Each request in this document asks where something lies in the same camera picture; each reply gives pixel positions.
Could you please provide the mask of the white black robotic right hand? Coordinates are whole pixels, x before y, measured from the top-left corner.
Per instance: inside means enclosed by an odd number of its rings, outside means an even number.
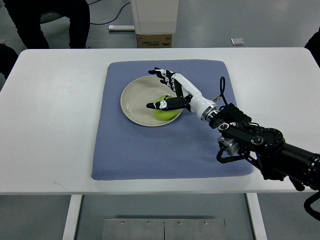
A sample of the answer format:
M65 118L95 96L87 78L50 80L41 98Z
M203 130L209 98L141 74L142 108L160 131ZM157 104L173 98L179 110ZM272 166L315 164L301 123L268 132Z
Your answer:
M180 73L157 67L149 70L148 73L160 78L160 82L169 87L176 97L148 103L147 108L160 111L187 109L195 113L202 121L207 122L219 112L216 103L204 98L201 91Z

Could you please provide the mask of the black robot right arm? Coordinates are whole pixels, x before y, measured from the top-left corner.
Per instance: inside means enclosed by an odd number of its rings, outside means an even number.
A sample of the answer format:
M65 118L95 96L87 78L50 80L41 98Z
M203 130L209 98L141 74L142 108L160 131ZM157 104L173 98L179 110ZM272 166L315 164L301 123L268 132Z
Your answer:
M222 163L246 160L260 170L265 180L283 181L288 177L297 191L306 187L315 194L304 202L305 211L319 220L320 213L312 204L320 199L320 155L286 143L275 128L252 122L233 103L225 103L219 110L211 110L205 120L218 129L219 151L216 159Z

